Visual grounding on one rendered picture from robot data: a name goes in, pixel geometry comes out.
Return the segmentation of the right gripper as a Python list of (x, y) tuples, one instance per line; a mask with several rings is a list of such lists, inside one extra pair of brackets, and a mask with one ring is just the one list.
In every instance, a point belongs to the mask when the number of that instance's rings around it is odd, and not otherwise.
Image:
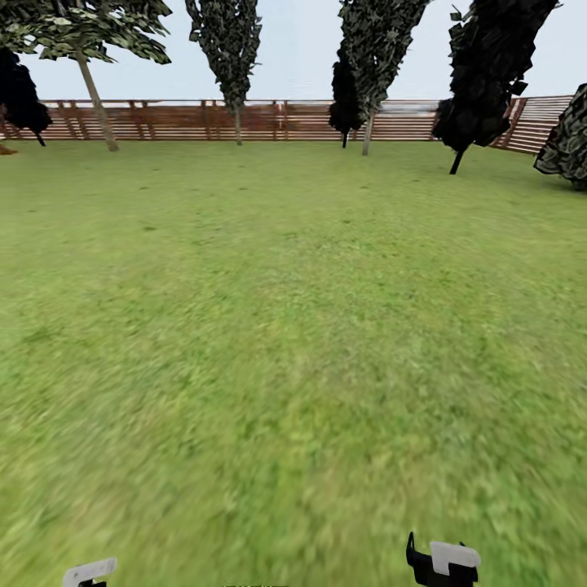
[(474, 587), (478, 582), (477, 568), (450, 564), (450, 575), (438, 574), (434, 571), (430, 555), (415, 551), (413, 532), (410, 532), (407, 544), (407, 562), (413, 566), (416, 582), (424, 587)]

